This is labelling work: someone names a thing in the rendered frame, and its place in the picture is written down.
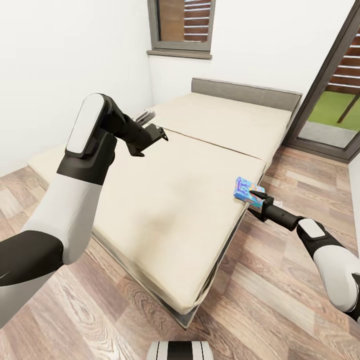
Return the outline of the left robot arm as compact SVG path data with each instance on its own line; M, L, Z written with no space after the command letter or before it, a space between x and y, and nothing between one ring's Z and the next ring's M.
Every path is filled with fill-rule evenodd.
M44 197L19 234L0 241L0 330L60 267L87 249L117 138L134 157L145 157L141 152L161 138L168 141L162 127L142 127L155 116L144 108L130 117L102 93L84 100Z

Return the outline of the board game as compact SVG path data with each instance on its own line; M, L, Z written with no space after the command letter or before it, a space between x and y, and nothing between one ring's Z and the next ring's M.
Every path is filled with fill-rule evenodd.
M252 204L253 206L261 209L263 205L263 201L265 199L261 199L254 194L250 193L249 191L257 191L257 192L265 192L265 189L257 184L254 184L248 180L245 180L245 178L238 177L236 179L235 183L235 190L234 190L234 196L238 197L249 204Z

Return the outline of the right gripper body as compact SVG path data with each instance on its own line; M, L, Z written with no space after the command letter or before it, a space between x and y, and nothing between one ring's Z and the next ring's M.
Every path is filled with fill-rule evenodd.
M264 223L267 220L271 220L280 225L284 215L287 214L286 210L273 204L274 197L269 196L262 203L260 220Z

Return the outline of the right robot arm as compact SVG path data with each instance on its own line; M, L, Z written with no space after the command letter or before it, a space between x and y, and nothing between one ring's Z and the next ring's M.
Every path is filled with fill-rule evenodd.
M275 201L267 193L249 192L265 200L261 213L251 208L248 211L263 223L271 220L290 232L296 229L318 269L330 303L360 325L360 260L326 231L323 224L282 209L282 201Z

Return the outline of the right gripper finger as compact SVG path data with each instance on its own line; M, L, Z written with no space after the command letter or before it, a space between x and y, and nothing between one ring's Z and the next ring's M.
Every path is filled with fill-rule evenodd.
M248 211L250 211L258 220L261 220L261 213L256 212L255 210L248 208Z
M253 195L259 197L262 200L267 199L269 197L269 195L267 193L257 192L257 191L253 191L253 190L251 190L249 192L252 193Z

